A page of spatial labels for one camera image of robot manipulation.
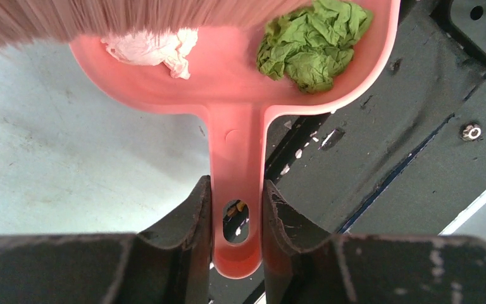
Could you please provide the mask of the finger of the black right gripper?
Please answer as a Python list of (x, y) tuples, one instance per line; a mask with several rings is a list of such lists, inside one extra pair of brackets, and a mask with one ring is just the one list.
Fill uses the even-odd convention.
[(263, 190), (268, 303), (486, 303), (486, 242), (471, 236), (331, 234)]
[(0, 236), (0, 303), (207, 303), (211, 182), (134, 233)]

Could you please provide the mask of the pink dustpan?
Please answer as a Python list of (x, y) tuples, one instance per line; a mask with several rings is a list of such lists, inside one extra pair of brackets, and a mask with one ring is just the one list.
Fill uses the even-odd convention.
[(210, 157), (213, 263), (230, 279), (261, 264), (261, 197), (266, 131), (282, 115), (319, 115), (344, 107), (376, 81), (391, 54), (399, 1), (361, 1), (373, 21), (355, 45), (354, 59), (333, 88), (304, 94), (288, 79), (258, 72), (264, 23), (249, 28), (203, 27), (188, 60), (190, 79), (173, 79), (161, 66), (114, 59), (100, 38), (70, 43), (86, 76), (111, 98), (142, 111), (193, 114), (207, 128)]

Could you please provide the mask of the white paper scrap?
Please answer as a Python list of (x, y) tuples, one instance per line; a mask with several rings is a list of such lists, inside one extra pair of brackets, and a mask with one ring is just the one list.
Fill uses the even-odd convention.
[(177, 32), (155, 34), (146, 30), (127, 35), (108, 35), (100, 39), (106, 51), (128, 65), (157, 66), (164, 64), (171, 77), (190, 78), (190, 54), (198, 41), (198, 29), (182, 28)]

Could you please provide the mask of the green paper scrap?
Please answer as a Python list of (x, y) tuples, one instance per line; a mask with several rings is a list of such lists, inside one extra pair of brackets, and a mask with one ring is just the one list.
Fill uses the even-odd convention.
[(257, 69), (272, 80), (288, 77), (303, 93), (329, 91), (372, 21), (372, 11), (352, 1), (313, 1), (266, 24)]

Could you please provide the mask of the pink hand brush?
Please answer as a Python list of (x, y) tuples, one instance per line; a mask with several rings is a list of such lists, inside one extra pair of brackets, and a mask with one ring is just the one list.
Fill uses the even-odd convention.
[(69, 43), (86, 34), (154, 33), (200, 26), (253, 27), (307, 1), (0, 0), (0, 48), (50, 39)]

